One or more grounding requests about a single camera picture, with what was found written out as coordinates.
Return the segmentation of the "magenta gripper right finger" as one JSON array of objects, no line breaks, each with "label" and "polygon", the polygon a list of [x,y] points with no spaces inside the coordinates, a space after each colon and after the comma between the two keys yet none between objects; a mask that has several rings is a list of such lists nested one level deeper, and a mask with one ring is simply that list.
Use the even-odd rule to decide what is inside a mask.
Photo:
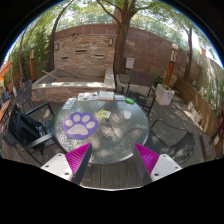
[{"label": "magenta gripper right finger", "polygon": [[137,143],[133,145],[133,156],[144,185],[182,169],[167,154],[159,155]]}]

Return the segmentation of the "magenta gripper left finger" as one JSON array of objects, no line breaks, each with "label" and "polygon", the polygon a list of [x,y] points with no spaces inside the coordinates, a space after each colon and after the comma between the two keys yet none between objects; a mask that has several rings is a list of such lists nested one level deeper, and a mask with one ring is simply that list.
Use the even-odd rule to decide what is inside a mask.
[{"label": "magenta gripper left finger", "polygon": [[42,169],[79,185],[91,154],[92,144],[87,143],[67,154],[56,154],[42,166]]}]

